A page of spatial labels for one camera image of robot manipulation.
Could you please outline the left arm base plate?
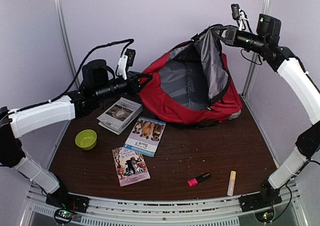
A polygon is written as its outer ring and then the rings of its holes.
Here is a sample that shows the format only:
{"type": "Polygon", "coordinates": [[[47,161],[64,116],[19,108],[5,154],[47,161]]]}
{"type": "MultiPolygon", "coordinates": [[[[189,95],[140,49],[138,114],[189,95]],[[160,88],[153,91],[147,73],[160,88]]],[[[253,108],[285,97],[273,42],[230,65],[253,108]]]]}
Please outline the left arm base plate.
{"type": "Polygon", "coordinates": [[[45,203],[57,208],[65,209],[70,212],[86,213],[89,206],[89,198],[84,196],[78,196],[69,194],[65,203],[59,203],[57,199],[54,199],[52,195],[46,197],[45,203]]]}

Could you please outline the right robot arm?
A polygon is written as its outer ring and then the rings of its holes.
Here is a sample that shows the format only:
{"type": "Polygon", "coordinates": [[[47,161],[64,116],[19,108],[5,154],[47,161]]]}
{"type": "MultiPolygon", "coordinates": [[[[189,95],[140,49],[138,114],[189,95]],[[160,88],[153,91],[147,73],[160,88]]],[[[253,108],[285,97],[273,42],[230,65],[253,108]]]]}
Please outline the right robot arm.
{"type": "Polygon", "coordinates": [[[224,44],[259,54],[283,78],[306,110],[311,127],[299,135],[295,147],[281,166],[266,179],[256,196],[259,206],[268,206],[280,188],[296,176],[320,149],[320,90],[309,77],[301,60],[288,48],[279,45],[281,21],[260,14],[256,33],[240,26],[216,26],[211,31],[224,44]]]}

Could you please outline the red student backpack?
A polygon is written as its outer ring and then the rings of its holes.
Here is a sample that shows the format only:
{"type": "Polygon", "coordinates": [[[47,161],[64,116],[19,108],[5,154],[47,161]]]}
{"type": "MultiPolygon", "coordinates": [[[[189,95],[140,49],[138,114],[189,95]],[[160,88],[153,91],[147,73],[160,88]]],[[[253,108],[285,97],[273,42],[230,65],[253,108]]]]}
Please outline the red student backpack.
{"type": "Polygon", "coordinates": [[[206,127],[242,110],[227,57],[211,26],[176,45],[143,71],[152,75],[152,81],[139,97],[160,120],[206,127]]]}

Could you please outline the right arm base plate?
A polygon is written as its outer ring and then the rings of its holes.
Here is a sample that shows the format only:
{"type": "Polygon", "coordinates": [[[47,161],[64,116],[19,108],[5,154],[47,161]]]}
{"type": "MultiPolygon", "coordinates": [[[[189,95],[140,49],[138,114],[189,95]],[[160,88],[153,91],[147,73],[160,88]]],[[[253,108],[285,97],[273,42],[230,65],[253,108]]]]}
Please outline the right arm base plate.
{"type": "Polygon", "coordinates": [[[271,207],[274,204],[279,204],[282,202],[281,196],[276,196],[271,200],[264,201],[260,193],[251,195],[243,194],[238,200],[243,213],[271,207]]]}

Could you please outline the blue dog picture book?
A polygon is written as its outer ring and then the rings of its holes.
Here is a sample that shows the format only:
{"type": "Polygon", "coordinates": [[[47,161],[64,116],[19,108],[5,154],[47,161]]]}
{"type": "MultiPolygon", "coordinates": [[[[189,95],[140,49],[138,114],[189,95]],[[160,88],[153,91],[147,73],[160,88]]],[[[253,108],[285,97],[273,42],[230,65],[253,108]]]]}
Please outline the blue dog picture book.
{"type": "Polygon", "coordinates": [[[165,127],[166,122],[139,117],[123,147],[154,157],[165,127]]]}

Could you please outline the pink illustrated paperback book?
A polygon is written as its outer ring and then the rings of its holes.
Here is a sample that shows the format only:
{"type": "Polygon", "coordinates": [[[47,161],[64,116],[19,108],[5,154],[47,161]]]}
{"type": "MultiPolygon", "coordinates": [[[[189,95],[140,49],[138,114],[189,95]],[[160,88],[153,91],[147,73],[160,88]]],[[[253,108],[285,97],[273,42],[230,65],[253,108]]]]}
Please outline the pink illustrated paperback book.
{"type": "Polygon", "coordinates": [[[116,173],[121,187],[151,178],[141,153],[120,147],[112,149],[116,173]]]}

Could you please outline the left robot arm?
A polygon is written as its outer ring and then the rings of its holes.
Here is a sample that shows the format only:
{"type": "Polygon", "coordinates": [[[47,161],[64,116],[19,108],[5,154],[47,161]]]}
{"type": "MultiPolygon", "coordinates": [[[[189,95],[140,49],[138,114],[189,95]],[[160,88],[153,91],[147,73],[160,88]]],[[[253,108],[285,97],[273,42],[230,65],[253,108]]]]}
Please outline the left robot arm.
{"type": "Polygon", "coordinates": [[[151,75],[127,71],[124,58],[115,74],[103,59],[82,67],[83,81],[79,90],[68,91],[58,99],[21,109],[0,109],[0,164],[14,168],[39,185],[47,197],[61,208],[72,204],[62,180],[45,170],[22,149],[20,137],[39,128],[88,116],[105,100],[124,94],[138,94],[152,79],[151,75]]]}

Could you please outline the grey white hardcover book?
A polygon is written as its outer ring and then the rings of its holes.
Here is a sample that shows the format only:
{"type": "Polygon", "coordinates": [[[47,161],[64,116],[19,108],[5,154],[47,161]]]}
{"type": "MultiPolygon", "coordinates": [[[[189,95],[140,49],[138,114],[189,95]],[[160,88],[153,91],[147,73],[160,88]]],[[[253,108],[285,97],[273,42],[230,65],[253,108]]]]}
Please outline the grey white hardcover book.
{"type": "Polygon", "coordinates": [[[119,135],[143,110],[135,101],[121,97],[97,117],[98,125],[119,135]]]}

